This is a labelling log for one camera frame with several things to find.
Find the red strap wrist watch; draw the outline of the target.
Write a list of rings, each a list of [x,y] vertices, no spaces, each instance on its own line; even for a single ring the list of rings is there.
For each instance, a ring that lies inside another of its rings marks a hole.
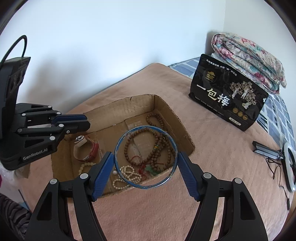
[[[79,162],[91,162],[98,154],[99,144],[88,136],[80,135],[75,138],[73,157]]]

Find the brown cardboard box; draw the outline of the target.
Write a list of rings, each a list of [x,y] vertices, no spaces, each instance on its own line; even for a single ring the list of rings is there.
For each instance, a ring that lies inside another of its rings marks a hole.
[[[137,184],[152,185],[166,178],[178,151],[193,153],[195,145],[171,107],[159,96],[143,94],[116,100],[86,112],[90,129],[84,134],[99,144],[98,164],[106,152],[116,154],[114,169],[128,171]],[[31,164],[33,190],[42,181],[70,181],[89,172],[90,164],[73,157],[75,135],[69,134],[58,150]]]

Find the black snack bag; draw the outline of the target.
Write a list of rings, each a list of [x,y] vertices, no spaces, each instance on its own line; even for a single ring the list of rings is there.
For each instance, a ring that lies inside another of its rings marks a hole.
[[[189,97],[244,132],[257,120],[268,93],[229,65],[202,54]]]

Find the floral folded quilt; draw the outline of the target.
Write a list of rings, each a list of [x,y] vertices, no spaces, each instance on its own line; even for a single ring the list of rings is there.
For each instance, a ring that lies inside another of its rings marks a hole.
[[[221,32],[212,37],[212,57],[228,64],[267,92],[279,95],[287,87],[280,60],[260,45],[234,33]]]

